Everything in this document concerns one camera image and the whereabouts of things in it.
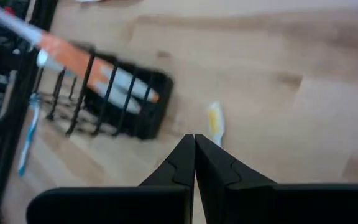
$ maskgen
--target yellow toothbrush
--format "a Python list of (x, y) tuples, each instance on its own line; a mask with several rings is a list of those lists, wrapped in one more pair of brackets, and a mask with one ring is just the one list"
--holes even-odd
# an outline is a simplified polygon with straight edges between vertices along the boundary
[(222, 137), (224, 133), (224, 120), (221, 104), (214, 102), (208, 108), (209, 132), (212, 135), (213, 142), (222, 147)]

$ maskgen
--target toothbrush handle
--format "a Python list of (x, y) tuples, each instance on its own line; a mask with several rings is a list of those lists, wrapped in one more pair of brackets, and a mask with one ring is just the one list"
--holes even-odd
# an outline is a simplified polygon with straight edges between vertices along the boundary
[(27, 157), (29, 155), (30, 147), (34, 139), (35, 130), (37, 129), (37, 121), (40, 113), (40, 108), (37, 102), (30, 102), (30, 108), (34, 111), (34, 115), (31, 121), (30, 129), (27, 133), (23, 150), (21, 152), (19, 165), (17, 167), (20, 177), (24, 175), (25, 164), (27, 162)]
[(222, 138), (221, 138), (221, 137), (214, 136), (212, 139), (213, 139), (213, 142), (214, 142), (217, 146), (222, 147)]

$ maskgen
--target toothbrush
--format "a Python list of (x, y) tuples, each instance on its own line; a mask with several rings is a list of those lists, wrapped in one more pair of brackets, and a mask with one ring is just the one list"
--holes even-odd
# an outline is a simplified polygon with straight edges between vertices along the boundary
[(20, 177), (24, 175), (25, 164), (27, 162), (27, 157), (29, 155), (30, 147), (34, 139), (35, 130), (37, 129), (40, 106), (39, 106), (39, 98), (36, 93), (33, 93), (30, 97), (30, 108), (34, 111), (34, 116), (32, 118), (27, 136), (25, 138), (24, 147), (20, 155), (19, 165), (17, 167), (17, 171)]
[[(37, 65), (38, 65), (38, 67), (50, 68), (50, 69), (55, 70), (57, 72), (61, 72), (64, 69), (64, 67), (62, 65), (60, 65), (57, 62), (55, 62), (52, 58), (49, 57), (49, 54), (46, 53), (46, 51), (44, 51), (42, 49), (38, 53)], [(114, 83), (116, 82), (119, 70), (122, 71), (121, 69), (117, 69), (116, 77), (114, 79)], [(74, 75), (70, 71), (66, 71), (66, 74)], [(127, 94), (122, 92), (122, 91), (119, 91), (119, 89), (116, 86), (114, 86), (114, 83), (113, 83), (113, 86), (111, 88), (108, 100), (112, 104), (118, 106), (119, 108), (123, 108), (124, 105), (125, 105), (125, 100), (127, 98)], [(96, 89), (98, 90), (99, 93), (102, 93), (103, 96), (106, 94), (107, 88), (108, 88), (108, 84), (105, 84), (105, 83), (97, 83), (96, 84)], [(127, 111), (132, 113), (132, 114), (139, 114), (140, 113), (140, 104), (138, 104), (138, 102), (135, 99), (133, 99), (132, 97), (129, 99), (128, 106), (127, 106)]]
[[(26, 24), (16, 16), (6, 14), (4, 10), (0, 8), (0, 23), (5, 25), (8, 29), (21, 36), (32, 45), (37, 46), (40, 49), (44, 49), (51, 55), (58, 63), (64, 65), (68, 70), (81, 78), (84, 78), (88, 62), (91, 55), (87, 52), (80, 50), (72, 46), (69, 42), (59, 39), (54, 35), (49, 34), (36, 26)], [(109, 77), (111, 76), (114, 66), (105, 60), (95, 58), (91, 69), (91, 75), (89, 76), (88, 86), (99, 95), (103, 96), (103, 93), (99, 92), (97, 85), (108, 84)], [(131, 75), (126, 74), (122, 76), (122, 82), (117, 82), (117, 85), (122, 86), (123, 89), (128, 88), (131, 82)], [(147, 88), (147, 85), (137, 84), (139, 88)], [(159, 99), (159, 95), (156, 92), (149, 94), (150, 100), (156, 103)]]
[[(37, 65), (39, 67), (47, 67), (58, 72), (63, 70), (63, 65), (54, 61), (54, 59), (44, 49), (40, 49), (40, 52), (38, 53)], [(74, 73), (69, 70), (67, 71), (67, 74), (74, 75)], [(121, 68), (117, 68), (116, 77), (114, 78), (112, 85), (113, 87), (116, 86), (123, 90), (128, 90), (129, 86), (131, 85), (132, 77), (133, 76), (129, 72), (126, 72)], [(144, 95), (146, 94), (146, 91), (147, 84), (144, 83), (142, 80), (136, 78), (131, 94), (143, 99)], [(155, 90), (150, 89), (147, 100), (153, 101), (157, 95), (158, 94)]]
[(209, 132), (212, 135), (213, 142), (222, 147), (222, 137), (224, 134), (224, 120), (221, 104), (214, 102), (208, 108)]

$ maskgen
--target black wire rack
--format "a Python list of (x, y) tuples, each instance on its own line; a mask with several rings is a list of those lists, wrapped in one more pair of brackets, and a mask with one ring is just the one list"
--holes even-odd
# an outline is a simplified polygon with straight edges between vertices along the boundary
[[(61, 71), (57, 76), (52, 95), (40, 93), (43, 99), (42, 101), (50, 107), (47, 119), (50, 121), (53, 121), (54, 119), (69, 121), (70, 125), (66, 131), (67, 136), (71, 135), (74, 131), (78, 131), (79, 133), (86, 133), (92, 136), (99, 133), (110, 136), (118, 136), (121, 133), (125, 133), (129, 136), (138, 137), (139, 139), (155, 138), (158, 134), (159, 127), (162, 123), (168, 101), (172, 93), (172, 79), (158, 70), (142, 68), (134, 63), (124, 62), (119, 60), (115, 55), (98, 53), (94, 47), (81, 48), (88, 51), (91, 57), (88, 62), (85, 77), (81, 84), (79, 96), (77, 98), (73, 98), (73, 91), (78, 83), (77, 78), (73, 79), (68, 95), (60, 94), (62, 82), (65, 77), (65, 70)], [(114, 65), (114, 69), (109, 79), (108, 89), (104, 96), (99, 96), (87, 87), (90, 71), (95, 57), (104, 59)], [(123, 108), (119, 108), (108, 101), (117, 68), (123, 69), (133, 75)], [(39, 74), (37, 80), (36, 91), (41, 78), (42, 72)], [(144, 97), (137, 99), (141, 106), (140, 113), (132, 114), (127, 111), (127, 107), (129, 100), (131, 99), (131, 93), (136, 79), (145, 82), (148, 85), (148, 88)], [(147, 101), (152, 88), (159, 94), (160, 97), (156, 103)], [(45, 96), (52, 96), (52, 99), (46, 100)], [(72, 115), (67, 116), (64, 113), (59, 113), (59, 110), (57, 110), (58, 106), (71, 108)], [(81, 110), (85, 110), (92, 114), (96, 120), (80, 116)], [(83, 127), (84, 124), (90, 124), (93, 128), (86, 129)], [(104, 129), (103, 124), (109, 124), (114, 126), (116, 129), (114, 131)]]
[[(49, 30), (57, 2), (57, 0), (36, 0), (29, 23), (43, 30)], [(30, 48), (29, 43), (24, 44), (27, 49)], [(14, 67), (11, 67), (13, 64), (8, 63), (11, 57), (0, 57), (0, 67), (17, 70), (6, 112), (0, 117), (0, 206), (28, 108), (29, 97), (37, 76), (37, 55), (37, 50), (23, 52), (17, 60), (15, 59)]]

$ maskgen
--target black stand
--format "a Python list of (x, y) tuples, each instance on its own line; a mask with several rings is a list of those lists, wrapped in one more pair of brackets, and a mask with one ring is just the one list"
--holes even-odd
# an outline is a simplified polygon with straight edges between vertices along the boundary
[(49, 190), (27, 221), (191, 223), (195, 172), (207, 223), (358, 223), (358, 184), (278, 184), (200, 134), (138, 187)]
[[(49, 30), (56, 5), (57, 0), (37, 0), (30, 23), (43, 30)], [(1, 70), (6, 69), (4, 66), (7, 66), (9, 70), (12, 70), (12, 66), (15, 69), (18, 68), (9, 106), (5, 115), (0, 118), (0, 207), (31, 91), (36, 83), (38, 69), (35, 60), (37, 54), (36, 50), (32, 50), (20, 56), (10, 54), (9, 57), (5, 57), (6, 55), (0, 57)]]

